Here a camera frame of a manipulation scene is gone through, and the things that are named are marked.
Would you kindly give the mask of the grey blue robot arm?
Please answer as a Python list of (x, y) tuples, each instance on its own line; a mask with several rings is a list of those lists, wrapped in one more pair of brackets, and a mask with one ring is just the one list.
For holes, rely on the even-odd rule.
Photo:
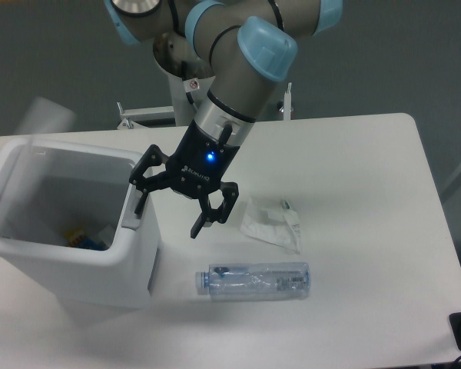
[(208, 65), (214, 79), (172, 155), (150, 146), (129, 181), (141, 193), (170, 188), (195, 199), (191, 229), (228, 219), (239, 195), (223, 181), (277, 84), (297, 55), (297, 39), (337, 24), (341, 1), (107, 1), (105, 8), (129, 45), (174, 32)]

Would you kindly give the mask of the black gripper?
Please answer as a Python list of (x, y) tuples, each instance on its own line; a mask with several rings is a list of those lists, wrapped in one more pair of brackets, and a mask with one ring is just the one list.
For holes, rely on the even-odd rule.
[[(152, 191), (170, 188), (191, 199), (197, 199), (201, 214), (191, 228), (195, 239), (203, 227), (210, 227), (215, 221), (227, 222), (238, 199), (236, 182), (221, 182), (239, 148), (229, 145), (231, 125), (224, 125), (223, 131), (212, 138), (195, 123), (191, 122), (176, 151), (168, 157), (157, 145), (151, 145), (131, 171), (129, 182), (141, 192), (141, 198), (134, 213), (141, 215), (145, 202)], [(166, 165), (166, 171), (145, 176), (149, 168)], [(218, 208), (211, 207), (208, 194), (220, 189), (223, 200)]]

